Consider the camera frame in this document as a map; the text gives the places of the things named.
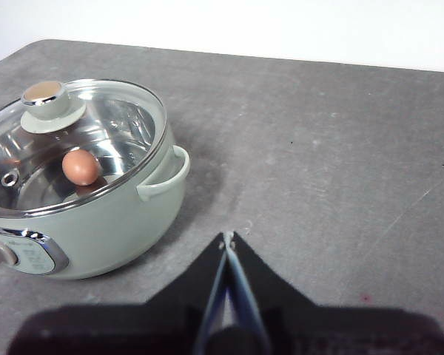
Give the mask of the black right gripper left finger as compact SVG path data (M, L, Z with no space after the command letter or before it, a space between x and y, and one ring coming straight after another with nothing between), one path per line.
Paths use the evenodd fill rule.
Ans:
M191 354L223 255L220 232L170 284L144 303L143 354Z

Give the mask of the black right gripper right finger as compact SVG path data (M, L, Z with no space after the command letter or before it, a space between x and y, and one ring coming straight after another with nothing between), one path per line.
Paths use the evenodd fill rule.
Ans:
M315 303L276 274L235 231L228 233L228 267L240 325L255 335L263 354L293 354L287 316L315 308Z

